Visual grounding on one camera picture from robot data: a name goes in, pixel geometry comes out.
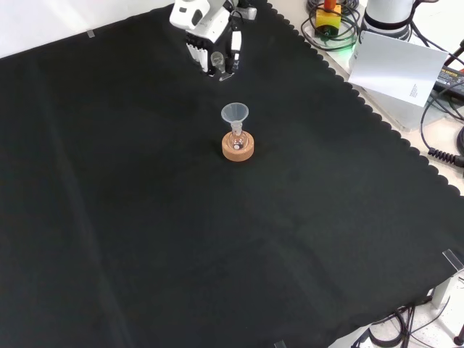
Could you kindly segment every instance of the yellow device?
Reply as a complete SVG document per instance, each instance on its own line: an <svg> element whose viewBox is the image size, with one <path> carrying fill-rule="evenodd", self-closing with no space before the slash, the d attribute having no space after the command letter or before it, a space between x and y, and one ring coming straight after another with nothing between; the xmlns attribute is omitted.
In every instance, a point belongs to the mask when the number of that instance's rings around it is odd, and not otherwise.
<svg viewBox="0 0 464 348"><path fill-rule="evenodd" d="M338 14L326 12L323 9L316 11L315 26L319 30L316 34L319 36L335 36L338 35L341 23L341 5L336 5L330 9Z"/></svg>

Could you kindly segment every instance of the black tablecloth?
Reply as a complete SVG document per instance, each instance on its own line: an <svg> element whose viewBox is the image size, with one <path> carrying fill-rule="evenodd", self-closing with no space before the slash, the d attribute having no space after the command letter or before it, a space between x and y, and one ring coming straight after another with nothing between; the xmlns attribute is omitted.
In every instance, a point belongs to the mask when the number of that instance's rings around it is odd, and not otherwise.
<svg viewBox="0 0 464 348"><path fill-rule="evenodd" d="M2 347L327 347L452 275L457 190L256 3L222 83L170 7L0 61Z"/></svg>

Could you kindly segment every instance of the red cap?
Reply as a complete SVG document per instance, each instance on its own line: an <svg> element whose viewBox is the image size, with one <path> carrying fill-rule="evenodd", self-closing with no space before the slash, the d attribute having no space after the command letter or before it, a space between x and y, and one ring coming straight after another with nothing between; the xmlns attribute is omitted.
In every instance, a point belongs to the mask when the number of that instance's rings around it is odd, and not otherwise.
<svg viewBox="0 0 464 348"><path fill-rule="evenodd" d="M324 8L325 9L334 9L336 5L336 0L325 0Z"/></svg>

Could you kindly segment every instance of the white wall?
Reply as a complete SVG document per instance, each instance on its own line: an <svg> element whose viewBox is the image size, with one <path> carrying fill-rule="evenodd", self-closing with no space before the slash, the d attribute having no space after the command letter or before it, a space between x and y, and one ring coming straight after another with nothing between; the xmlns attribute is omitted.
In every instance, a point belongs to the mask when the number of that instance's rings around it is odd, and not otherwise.
<svg viewBox="0 0 464 348"><path fill-rule="evenodd" d="M173 0L0 0L0 58L172 4Z"/></svg>

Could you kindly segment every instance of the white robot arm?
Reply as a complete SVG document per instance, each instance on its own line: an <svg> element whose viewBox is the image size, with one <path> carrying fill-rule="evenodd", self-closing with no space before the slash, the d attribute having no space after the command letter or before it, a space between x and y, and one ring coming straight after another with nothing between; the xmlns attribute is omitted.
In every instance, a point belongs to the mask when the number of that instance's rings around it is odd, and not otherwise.
<svg viewBox="0 0 464 348"><path fill-rule="evenodd" d="M416 7L433 2L438 0L369 0L361 30L407 40Z"/></svg>
<svg viewBox="0 0 464 348"><path fill-rule="evenodd" d="M175 0L170 22L186 31L188 51L204 73L216 73L211 56L223 51L225 67L219 70L230 76L239 68L240 17L253 20L255 16L256 9L244 0Z"/></svg>

